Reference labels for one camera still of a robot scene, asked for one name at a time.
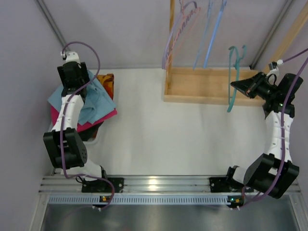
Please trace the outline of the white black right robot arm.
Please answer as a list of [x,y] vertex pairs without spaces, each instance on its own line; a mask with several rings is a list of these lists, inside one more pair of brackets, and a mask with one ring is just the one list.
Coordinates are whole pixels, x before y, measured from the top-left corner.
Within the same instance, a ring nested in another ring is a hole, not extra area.
[[264,152],[248,168],[233,166],[227,180],[235,188],[247,186],[275,199],[281,198],[299,174],[299,167],[291,160],[290,128],[295,117],[292,104],[303,79],[287,73],[279,85],[270,84],[263,72],[231,82],[231,86],[245,96],[265,100],[262,108],[267,126]]

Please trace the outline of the light blue trousers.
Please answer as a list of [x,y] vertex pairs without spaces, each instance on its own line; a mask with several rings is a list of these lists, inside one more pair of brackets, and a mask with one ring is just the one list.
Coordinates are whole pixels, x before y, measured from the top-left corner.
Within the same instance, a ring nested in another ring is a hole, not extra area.
[[[60,84],[60,86],[48,98],[49,104],[58,112],[60,112],[62,105],[62,91],[63,86]],[[98,79],[96,79],[87,86],[87,96],[79,115],[78,124],[84,125],[86,122],[93,124],[95,121],[106,116],[114,109],[116,109],[116,104],[110,98]]]

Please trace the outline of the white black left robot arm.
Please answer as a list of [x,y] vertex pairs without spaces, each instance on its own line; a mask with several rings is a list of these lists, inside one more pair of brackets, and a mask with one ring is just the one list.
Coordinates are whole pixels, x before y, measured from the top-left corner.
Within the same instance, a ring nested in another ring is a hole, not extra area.
[[79,178],[85,185],[92,181],[107,183],[105,170],[88,159],[86,146],[77,132],[78,118],[90,83],[84,62],[65,62],[57,68],[63,85],[62,104],[56,124],[44,133],[43,142],[51,164],[67,179]]

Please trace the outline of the teal plastic hanger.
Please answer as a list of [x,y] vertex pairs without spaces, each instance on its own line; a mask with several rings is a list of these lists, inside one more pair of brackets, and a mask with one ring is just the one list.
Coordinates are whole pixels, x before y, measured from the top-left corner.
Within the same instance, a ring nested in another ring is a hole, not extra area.
[[229,69],[228,69],[228,108],[227,112],[230,113],[234,107],[237,89],[231,86],[233,81],[238,81],[240,76],[240,62],[245,57],[247,52],[246,45],[242,46],[242,55],[236,46],[229,47]]

